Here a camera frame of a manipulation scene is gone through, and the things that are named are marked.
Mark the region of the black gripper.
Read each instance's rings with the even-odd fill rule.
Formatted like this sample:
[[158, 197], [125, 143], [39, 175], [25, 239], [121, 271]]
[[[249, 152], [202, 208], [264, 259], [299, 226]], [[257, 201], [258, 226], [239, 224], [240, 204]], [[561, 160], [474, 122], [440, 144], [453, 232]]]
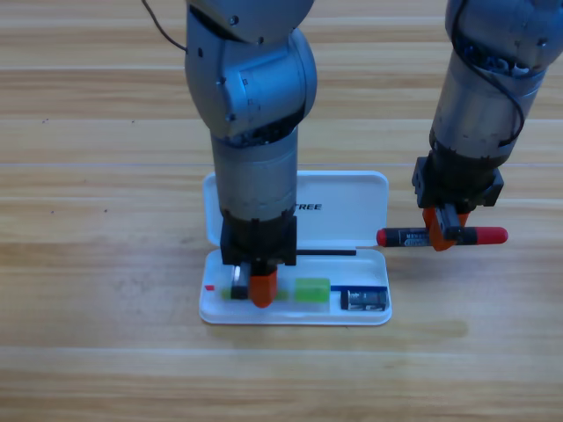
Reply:
[[502, 164], [502, 158], [469, 158], [441, 146], [417, 159], [412, 184], [435, 251], [461, 241], [476, 207], [495, 205], [503, 187]]
[[240, 270], [232, 281], [230, 298], [251, 300], [260, 309], [277, 295], [279, 265], [296, 264], [297, 222], [293, 208], [272, 220], [240, 220], [223, 213], [220, 249], [223, 263]]

